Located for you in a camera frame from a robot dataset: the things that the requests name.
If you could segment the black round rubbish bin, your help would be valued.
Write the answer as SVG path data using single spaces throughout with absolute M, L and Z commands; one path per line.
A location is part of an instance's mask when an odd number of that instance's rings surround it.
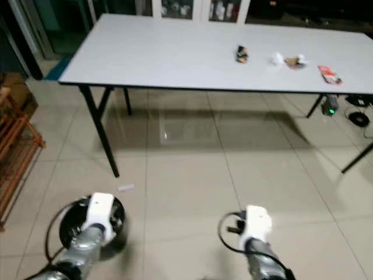
M 86 195 L 74 202 L 64 210 L 61 224 L 59 224 L 59 240 L 64 248 L 67 248 L 73 237 L 82 232 L 82 225 L 86 218 L 86 211 L 90 201 L 90 195 Z M 123 204 L 119 198 L 114 198 L 114 207 L 110 222 L 114 227 L 114 239 L 109 243 L 104 243 L 98 261 L 106 261 L 115 258 L 122 253 L 127 246 L 129 222 Z

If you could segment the blue floor mat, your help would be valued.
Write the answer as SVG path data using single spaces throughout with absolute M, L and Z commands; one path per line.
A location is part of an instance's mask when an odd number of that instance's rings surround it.
M 56 63 L 44 77 L 45 81 L 53 81 L 56 82 L 59 80 L 61 75 L 63 75 L 64 71 L 66 70 L 67 66 L 69 65 L 72 57 L 71 56 L 64 56 L 63 58 L 58 60 Z

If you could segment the dark snack wrapper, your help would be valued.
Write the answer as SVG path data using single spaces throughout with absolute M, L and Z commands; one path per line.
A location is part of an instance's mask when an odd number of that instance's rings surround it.
M 248 62 L 248 49 L 243 45 L 238 45 L 237 50 L 235 51 L 235 61 L 241 64 Z

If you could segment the glass sliding door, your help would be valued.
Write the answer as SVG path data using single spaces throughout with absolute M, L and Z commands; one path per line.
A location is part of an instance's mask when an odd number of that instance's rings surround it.
M 75 53 L 105 13 L 152 15 L 152 0 L 8 0 L 24 39 L 37 58 Z

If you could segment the white folding table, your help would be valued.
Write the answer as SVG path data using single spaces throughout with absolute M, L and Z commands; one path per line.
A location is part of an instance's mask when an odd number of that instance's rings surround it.
M 238 46 L 248 62 L 235 61 Z M 291 69 L 269 58 L 306 56 Z M 343 80 L 330 85 L 318 66 Z M 90 112 L 112 173 L 119 168 L 102 117 L 116 88 L 373 96 L 373 39 L 366 34 L 105 13 L 88 32 L 60 85 L 76 86 Z

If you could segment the black device with green light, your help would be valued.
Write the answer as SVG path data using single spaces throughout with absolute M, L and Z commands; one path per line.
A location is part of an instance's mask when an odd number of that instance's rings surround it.
M 339 104 L 336 95 L 326 94 L 323 96 L 323 102 L 321 104 L 321 112 L 326 116 L 333 116 L 338 111 Z

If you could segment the printed brown cardboard box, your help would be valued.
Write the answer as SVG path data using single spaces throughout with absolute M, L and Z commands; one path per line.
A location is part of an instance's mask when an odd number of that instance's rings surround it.
M 38 103 L 32 91 L 26 85 L 26 80 L 19 73 L 6 72 L 1 74 L 2 88 L 9 89 L 10 98 L 15 105 L 24 113 L 32 117 L 34 115 Z

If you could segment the white glass door cabinet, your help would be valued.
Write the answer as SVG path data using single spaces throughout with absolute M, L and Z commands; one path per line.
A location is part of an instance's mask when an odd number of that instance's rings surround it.
M 152 16 L 194 22 L 227 22 L 243 25 L 251 0 L 149 0 Z

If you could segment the brown torn paper piece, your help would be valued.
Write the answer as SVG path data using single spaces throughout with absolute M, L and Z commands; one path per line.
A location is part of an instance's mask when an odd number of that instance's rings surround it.
M 288 67 L 291 69 L 302 69 L 306 67 L 306 65 L 298 65 L 297 64 L 297 56 L 296 57 L 288 57 L 285 58 L 285 64 L 287 64 Z

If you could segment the wooden slatted shoe rack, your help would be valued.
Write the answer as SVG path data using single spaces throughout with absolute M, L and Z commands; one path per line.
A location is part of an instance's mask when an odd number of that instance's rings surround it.
M 16 104 L 11 89 L 3 87 L 0 99 L 0 231 L 5 231 L 14 197 L 38 149 L 45 148 L 41 135 L 30 123 L 30 115 Z

